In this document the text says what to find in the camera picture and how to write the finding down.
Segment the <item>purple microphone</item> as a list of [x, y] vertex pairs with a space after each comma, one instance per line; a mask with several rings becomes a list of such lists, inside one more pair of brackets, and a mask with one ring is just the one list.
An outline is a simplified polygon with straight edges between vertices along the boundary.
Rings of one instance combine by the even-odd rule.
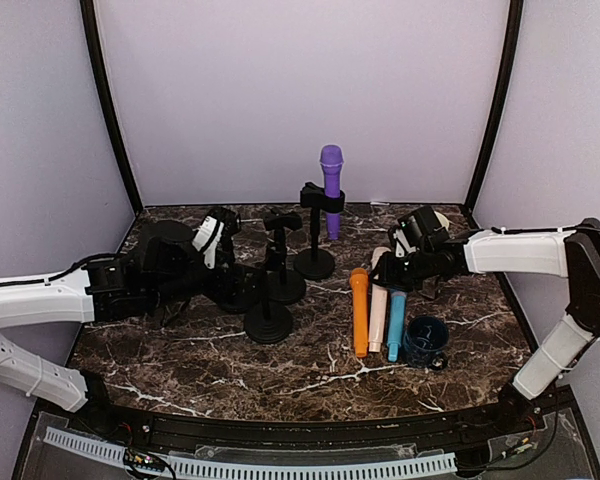
[[[320, 165], [324, 177], [324, 190], [329, 198], [340, 196], [340, 174], [344, 164], [342, 150], [337, 145], [326, 145], [320, 154]], [[326, 226], [328, 238], [335, 241], [340, 233], [340, 214], [327, 213]]]

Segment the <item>orange microphone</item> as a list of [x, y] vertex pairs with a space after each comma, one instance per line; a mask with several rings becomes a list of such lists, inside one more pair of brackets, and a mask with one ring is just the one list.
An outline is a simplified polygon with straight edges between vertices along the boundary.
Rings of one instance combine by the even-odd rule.
[[364, 358], [368, 351], [368, 272], [355, 268], [349, 279], [352, 291], [353, 345], [357, 358]]

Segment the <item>black stand of purple microphone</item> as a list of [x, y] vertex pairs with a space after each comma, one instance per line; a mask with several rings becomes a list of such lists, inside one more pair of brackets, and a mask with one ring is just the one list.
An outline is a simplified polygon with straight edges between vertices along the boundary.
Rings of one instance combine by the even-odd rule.
[[335, 270], [332, 254], [319, 247], [321, 213], [340, 214], [344, 210], [345, 193], [341, 191], [337, 198], [328, 197], [323, 187], [306, 182], [300, 191], [300, 206], [310, 209], [310, 247], [298, 253], [294, 260], [294, 269], [305, 279], [323, 280], [329, 278]]

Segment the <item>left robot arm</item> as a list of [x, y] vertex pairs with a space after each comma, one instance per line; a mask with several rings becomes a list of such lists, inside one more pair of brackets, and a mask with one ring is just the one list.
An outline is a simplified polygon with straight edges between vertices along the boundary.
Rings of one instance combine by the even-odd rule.
[[205, 295], [224, 303], [235, 294], [232, 238], [237, 219], [207, 215], [198, 229], [177, 221], [144, 227], [125, 254], [96, 254], [39, 277], [0, 279], [0, 383], [26, 396], [81, 412], [100, 436], [121, 427], [97, 374], [69, 369], [27, 351], [3, 330], [47, 323], [88, 324], [152, 315]]

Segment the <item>black stand of pink microphone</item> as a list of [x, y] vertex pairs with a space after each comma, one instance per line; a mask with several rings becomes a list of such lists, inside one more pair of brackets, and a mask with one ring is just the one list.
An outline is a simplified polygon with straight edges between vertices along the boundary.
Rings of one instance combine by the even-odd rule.
[[261, 266], [258, 269], [257, 303], [244, 316], [244, 331], [259, 344], [275, 344], [286, 339], [293, 328], [293, 316], [288, 308], [269, 297], [268, 271], [282, 267], [281, 253], [269, 242]]

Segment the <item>blue microphone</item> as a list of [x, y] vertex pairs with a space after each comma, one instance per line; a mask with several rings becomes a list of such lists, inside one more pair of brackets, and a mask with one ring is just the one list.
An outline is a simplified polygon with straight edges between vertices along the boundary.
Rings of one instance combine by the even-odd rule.
[[390, 294], [389, 326], [387, 330], [388, 361], [398, 360], [402, 346], [405, 323], [407, 294], [403, 291], [392, 290]]

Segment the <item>black stand of blue microphone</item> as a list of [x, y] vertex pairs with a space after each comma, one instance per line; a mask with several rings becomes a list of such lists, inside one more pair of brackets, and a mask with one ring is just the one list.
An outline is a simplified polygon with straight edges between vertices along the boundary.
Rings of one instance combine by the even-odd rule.
[[213, 300], [225, 312], [246, 313], [259, 300], [259, 270], [236, 262], [231, 237], [220, 241], [216, 250]]

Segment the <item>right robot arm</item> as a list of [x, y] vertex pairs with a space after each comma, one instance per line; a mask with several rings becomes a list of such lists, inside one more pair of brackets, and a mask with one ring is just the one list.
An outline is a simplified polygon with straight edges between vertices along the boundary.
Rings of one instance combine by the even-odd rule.
[[551, 275], [568, 281], [565, 313], [513, 377], [517, 395], [490, 413], [501, 434], [514, 432], [533, 400], [600, 338], [600, 221], [573, 226], [475, 229], [453, 237], [436, 212], [420, 207], [400, 217], [397, 252], [385, 252], [372, 270], [374, 284], [410, 293], [430, 278], [487, 273]]

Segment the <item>black stand of orange microphone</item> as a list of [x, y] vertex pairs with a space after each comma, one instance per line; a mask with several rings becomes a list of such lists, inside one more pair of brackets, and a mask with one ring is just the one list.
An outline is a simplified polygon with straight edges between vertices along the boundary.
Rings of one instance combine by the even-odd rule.
[[263, 217], [263, 223], [265, 230], [273, 234], [267, 243], [264, 261], [269, 299], [284, 305], [294, 304], [304, 297], [306, 281], [298, 272], [287, 268], [286, 230], [300, 230], [302, 219], [294, 211], [271, 208]]

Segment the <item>pink microphone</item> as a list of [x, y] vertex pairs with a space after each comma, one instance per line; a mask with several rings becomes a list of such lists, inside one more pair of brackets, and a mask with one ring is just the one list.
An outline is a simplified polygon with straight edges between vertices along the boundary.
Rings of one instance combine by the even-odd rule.
[[[376, 247], [371, 258], [372, 273], [378, 265], [382, 255], [389, 252], [387, 247]], [[379, 353], [383, 344], [386, 309], [388, 302], [388, 290], [376, 285], [376, 276], [370, 274], [371, 280], [371, 304], [369, 313], [369, 347], [370, 353]]]

